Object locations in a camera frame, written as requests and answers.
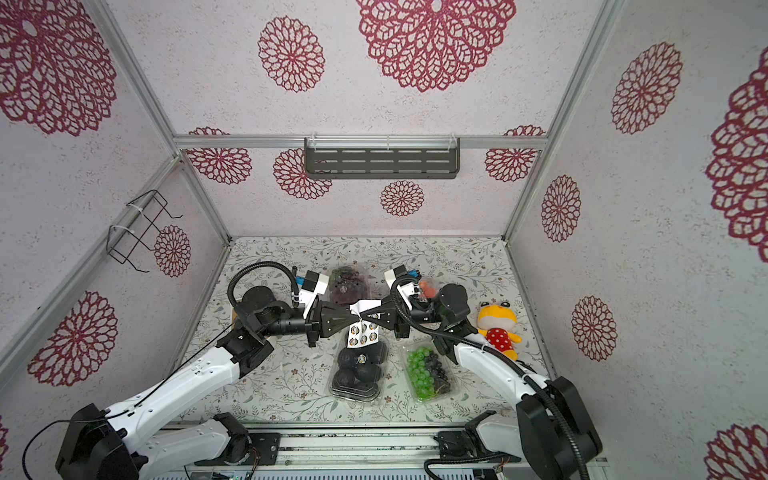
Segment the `sticker label sheet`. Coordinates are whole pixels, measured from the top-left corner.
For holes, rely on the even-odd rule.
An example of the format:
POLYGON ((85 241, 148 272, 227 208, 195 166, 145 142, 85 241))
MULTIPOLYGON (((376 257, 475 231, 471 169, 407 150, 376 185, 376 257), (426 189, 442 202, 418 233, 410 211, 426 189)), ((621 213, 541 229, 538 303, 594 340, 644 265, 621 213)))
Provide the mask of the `sticker label sheet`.
POLYGON ((372 321, 364 320, 363 313, 381 305, 380 300, 359 300, 349 306, 351 313, 357 316, 358 321, 353 323, 348 330, 347 348, 360 349, 380 342, 380 327, 372 321))

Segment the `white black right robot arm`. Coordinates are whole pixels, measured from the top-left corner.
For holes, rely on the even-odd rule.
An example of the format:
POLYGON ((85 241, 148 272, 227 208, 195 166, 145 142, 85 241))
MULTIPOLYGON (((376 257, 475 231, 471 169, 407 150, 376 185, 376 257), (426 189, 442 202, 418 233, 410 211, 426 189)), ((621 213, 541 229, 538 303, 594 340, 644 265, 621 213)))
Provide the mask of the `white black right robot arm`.
POLYGON ((540 479, 589 478, 587 464, 603 446, 575 385, 539 375, 493 346, 469 322, 463 286, 446 284, 425 299, 415 287, 412 278, 399 278, 384 300, 371 307, 357 302, 350 310, 386 329, 426 334, 439 354, 474 373, 515 409, 512 426, 495 413, 470 421, 465 431, 474 452, 446 455, 441 463, 524 460, 540 479))

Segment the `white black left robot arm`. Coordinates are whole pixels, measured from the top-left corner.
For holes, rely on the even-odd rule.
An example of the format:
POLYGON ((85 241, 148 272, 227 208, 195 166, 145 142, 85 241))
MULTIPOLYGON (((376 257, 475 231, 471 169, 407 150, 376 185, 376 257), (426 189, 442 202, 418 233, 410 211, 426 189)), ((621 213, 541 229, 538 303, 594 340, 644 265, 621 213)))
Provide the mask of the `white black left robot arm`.
POLYGON ((232 327, 214 346, 167 379, 101 410, 77 411, 55 463, 64 479, 151 479, 194 462, 238 465, 251 460, 248 429, 230 413, 166 433, 174 417, 207 395, 245 378, 273 352, 271 338, 304 335, 310 346, 359 321, 350 308, 321 300, 323 284, 303 282, 298 299, 276 299, 266 286, 249 289, 233 302, 232 327))

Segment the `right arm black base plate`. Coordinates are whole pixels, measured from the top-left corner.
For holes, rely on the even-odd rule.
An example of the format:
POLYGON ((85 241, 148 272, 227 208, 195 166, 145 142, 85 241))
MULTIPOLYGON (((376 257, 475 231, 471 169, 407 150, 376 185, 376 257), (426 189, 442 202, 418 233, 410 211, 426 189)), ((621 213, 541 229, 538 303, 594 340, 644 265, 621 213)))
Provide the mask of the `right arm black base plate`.
POLYGON ((499 461, 520 463, 521 458, 486 448, 476 433, 467 430, 443 430, 434 436, 439 459, 445 463, 475 463, 499 461))

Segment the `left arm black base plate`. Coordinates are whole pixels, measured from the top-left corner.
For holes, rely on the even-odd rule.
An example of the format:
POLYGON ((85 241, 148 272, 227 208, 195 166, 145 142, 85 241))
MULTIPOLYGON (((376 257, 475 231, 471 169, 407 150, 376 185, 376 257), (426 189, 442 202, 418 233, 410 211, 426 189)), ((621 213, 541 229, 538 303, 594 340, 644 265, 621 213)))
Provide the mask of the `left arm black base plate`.
POLYGON ((219 467, 219 466, 273 466, 277 462, 277 456, 280 450, 282 436, 277 432, 256 432, 250 433, 250 443, 243 450, 243 456, 234 460, 233 457, 225 451, 220 456, 200 460, 194 463, 198 467, 219 467))

